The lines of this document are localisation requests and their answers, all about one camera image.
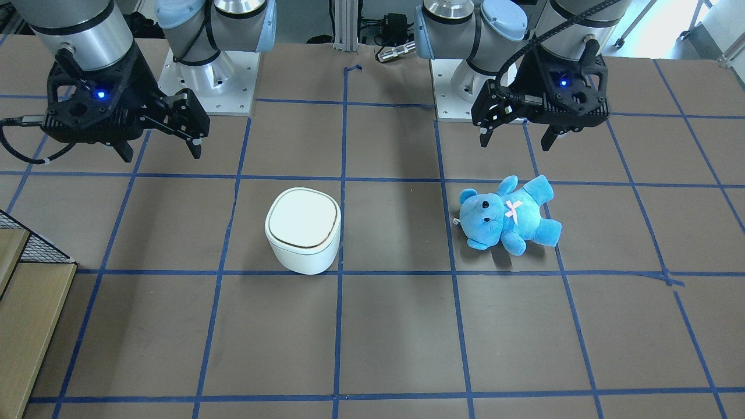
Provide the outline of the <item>black gripper, image-left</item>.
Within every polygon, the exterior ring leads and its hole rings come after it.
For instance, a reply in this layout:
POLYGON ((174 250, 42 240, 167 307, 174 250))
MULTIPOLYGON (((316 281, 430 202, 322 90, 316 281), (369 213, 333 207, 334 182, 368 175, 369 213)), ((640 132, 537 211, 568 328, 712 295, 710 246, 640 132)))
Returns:
POLYGON ((136 42, 119 61, 90 71, 81 68, 69 46, 61 46, 47 88, 43 130, 54 140, 109 145, 130 164, 130 142, 155 129, 178 136, 194 159, 201 158, 210 130, 207 111, 190 88, 163 93, 136 42))

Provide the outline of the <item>black gripper, image-right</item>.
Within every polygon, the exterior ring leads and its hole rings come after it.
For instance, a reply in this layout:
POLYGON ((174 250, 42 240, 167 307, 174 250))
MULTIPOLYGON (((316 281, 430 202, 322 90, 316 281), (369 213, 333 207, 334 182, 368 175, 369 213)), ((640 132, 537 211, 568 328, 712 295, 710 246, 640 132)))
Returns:
POLYGON ((471 121, 479 127, 481 148, 489 145, 496 127, 518 118, 548 125, 541 138, 545 152, 560 131, 600 125, 610 117, 607 76, 596 39, 580 43, 578 59, 561 58, 542 45, 534 46, 523 56, 508 87, 489 79, 477 95, 471 121))

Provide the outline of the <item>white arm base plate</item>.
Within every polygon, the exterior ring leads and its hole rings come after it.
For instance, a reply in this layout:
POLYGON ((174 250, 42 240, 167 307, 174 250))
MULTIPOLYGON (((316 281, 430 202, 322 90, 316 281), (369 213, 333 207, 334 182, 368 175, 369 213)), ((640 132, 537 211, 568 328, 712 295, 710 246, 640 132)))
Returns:
POLYGON ((471 122, 471 109, 492 75, 474 71, 465 59, 431 59, 432 87, 440 122, 471 122))
POLYGON ((222 51, 212 63, 187 66, 168 51, 159 88, 167 95, 190 88, 210 116, 250 116, 261 58, 256 52, 222 51))

